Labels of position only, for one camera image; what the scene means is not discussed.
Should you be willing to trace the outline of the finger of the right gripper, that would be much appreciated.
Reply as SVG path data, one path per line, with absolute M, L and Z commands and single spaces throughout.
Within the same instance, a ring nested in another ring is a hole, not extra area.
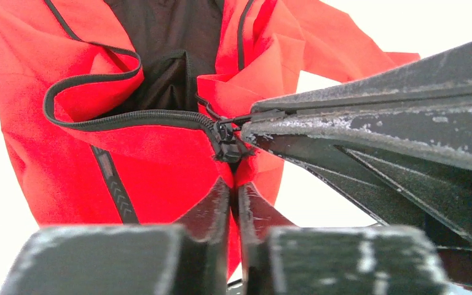
M 320 175 L 385 223 L 472 246 L 472 103 L 260 110 L 242 138 Z
M 252 112 L 298 111 L 472 96 L 472 41 L 362 80 L 255 103 Z

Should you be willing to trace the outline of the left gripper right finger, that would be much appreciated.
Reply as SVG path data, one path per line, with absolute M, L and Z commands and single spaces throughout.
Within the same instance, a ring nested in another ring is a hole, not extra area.
M 447 294 L 434 245 L 408 226 L 298 227 L 238 190 L 246 294 Z

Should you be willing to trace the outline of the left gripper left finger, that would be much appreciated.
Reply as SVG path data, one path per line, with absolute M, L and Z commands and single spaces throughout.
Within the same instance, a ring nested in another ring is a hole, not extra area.
M 230 187 L 168 225 L 49 227 L 18 254 L 1 294 L 225 294 Z

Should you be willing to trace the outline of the red jacket black lining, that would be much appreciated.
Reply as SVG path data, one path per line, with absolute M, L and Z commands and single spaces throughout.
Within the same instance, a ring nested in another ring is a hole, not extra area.
M 40 226 L 171 223 L 223 180 L 276 201 L 282 159 L 213 120 L 417 61 L 321 1 L 0 1 L 0 120 Z

